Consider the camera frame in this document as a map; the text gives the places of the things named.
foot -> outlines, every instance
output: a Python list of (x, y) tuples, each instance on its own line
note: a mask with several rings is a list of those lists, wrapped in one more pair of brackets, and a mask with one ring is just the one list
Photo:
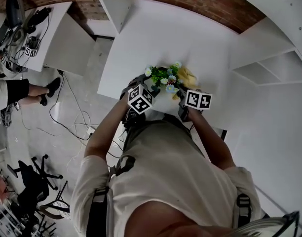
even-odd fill
[(49, 93), (47, 94), (48, 97), (52, 97), (54, 95), (54, 92), (60, 87), (60, 82), (60, 77), (57, 77), (46, 86), (49, 89)]
[(46, 99), (46, 95), (43, 94), (40, 96), (41, 97), (41, 101), (39, 102), (42, 106), (46, 106), (48, 104), (48, 101)]

white wall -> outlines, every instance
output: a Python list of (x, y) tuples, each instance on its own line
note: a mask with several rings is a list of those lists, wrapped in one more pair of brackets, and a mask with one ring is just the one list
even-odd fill
[(268, 197), (301, 211), (302, 224), (302, 83), (259, 87), (251, 101), (249, 115), (232, 112), (226, 142)]

white flower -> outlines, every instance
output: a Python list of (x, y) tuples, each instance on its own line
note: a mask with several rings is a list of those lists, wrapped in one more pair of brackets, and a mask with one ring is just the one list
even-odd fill
[(169, 81), (168, 78), (162, 78), (161, 79), (162, 84), (167, 84), (168, 81)]
[(175, 76), (169, 76), (169, 80), (173, 81), (173, 82), (176, 82), (176, 77)]
[(149, 77), (149, 76), (151, 76), (151, 74), (152, 74), (152, 70), (151, 70), (150, 68), (146, 68), (145, 75), (146, 75), (147, 77)]
[(182, 64), (179, 61), (175, 62), (173, 65), (177, 68), (180, 68), (182, 66)]

white desk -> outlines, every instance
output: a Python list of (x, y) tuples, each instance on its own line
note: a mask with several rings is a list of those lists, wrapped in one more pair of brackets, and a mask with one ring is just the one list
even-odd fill
[[(62, 2), (25, 11), (27, 20), (37, 10), (51, 8), (48, 30), (46, 31), (48, 25), (48, 18), (46, 18), (29, 35), (41, 39), (45, 34), (37, 55), (35, 57), (22, 55), (18, 60), (20, 66), (38, 72), (41, 72), (43, 67), (51, 67), (81, 76), (84, 74), (95, 41), (67, 14), (71, 4), (72, 2)], [(17, 50), (19, 49), (12, 50), (12, 56)]]
[[(126, 23), (109, 53), (98, 94), (119, 99), (121, 91), (147, 65), (180, 61), (197, 77), (201, 89), (213, 94), (228, 71), (228, 46), (237, 36), (229, 28), (194, 12), (150, 0), (134, 0)], [(178, 115), (178, 100), (163, 89), (154, 110)]]

concrete floor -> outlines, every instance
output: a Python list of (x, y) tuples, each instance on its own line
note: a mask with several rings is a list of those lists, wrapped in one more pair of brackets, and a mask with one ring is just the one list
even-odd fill
[[(83, 77), (65, 73), (81, 110), (86, 111), (90, 117), (89, 119), (88, 115), (83, 113), (86, 124), (93, 127), (99, 125), (105, 115), (117, 102), (116, 99), (97, 94), (99, 81), (112, 43), (112, 40), (97, 39)], [(54, 69), (44, 69), (42, 73), (29, 70), (23, 75), (24, 78), (29, 79), (30, 83), (43, 86), (59, 76), (58, 72)], [(49, 158), (46, 160), (47, 172), (55, 175), (62, 174), (64, 176), (63, 180), (54, 180), (53, 182), (59, 189), (64, 185), (66, 180), (68, 181), (68, 185), (63, 193), (63, 198), (69, 203), (85, 146), (65, 128), (50, 118), (49, 110), (54, 105), (57, 96), (58, 91), (51, 99), (48, 99), (48, 105), (46, 107), (35, 104), (23, 106), (20, 111), (14, 109), (11, 126), (5, 129), (0, 125), (1, 143), (5, 144), (8, 148), (4, 154), (5, 162), (0, 163), (0, 168), (3, 169), (4, 175), (10, 176), (10, 182), (13, 184), (17, 193), (20, 193), (24, 189), (22, 178), (20, 175), (18, 178), (15, 178), (10, 174), (6, 168), (6, 164), (17, 168), (18, 160), (26, 164), (32, 164), (32, 157), (36, 156), (38, 160), (40, 160), (44, 154), (49, 155)], [(52, 109), (51, 113), (57, 121), (69, 127), (71, 132), (81, 138), (88, 138), (86, 125), (76, 125), (75, 131), (74, 122), (84, 123), (84, 121), (66, 81), (61, 90), (58, 103)], [(153, 112), (149, 117), (152, 116), (152, 119), (154, 119), (157, 115), (158, 114)], [(122, 131), (123, 126), (120, 125), (114, 138), (121, 147), (123, 147), (123, 143), (118, 140), (118, 137), (122, 134)], [(203, 153), (206, 154), (195, 129), (191, 132), (194, 141), (200, 149), (202, 149)], [(113, 143), (110, 153), (115, 156), (120, 156), (122, 151), (116, 143)], [(114, 166), (117, 163), (117, 158), (107, 155), (107, 161), (109, 166)], [(40, 204), (53, 201), (56, 195), (57, 192), (50, 189), (49, 197)], [(77, 236), (71, 220), (62, 219), (56, 220), (55, 222), (57, 228), (55, 231), (56, 236)]]

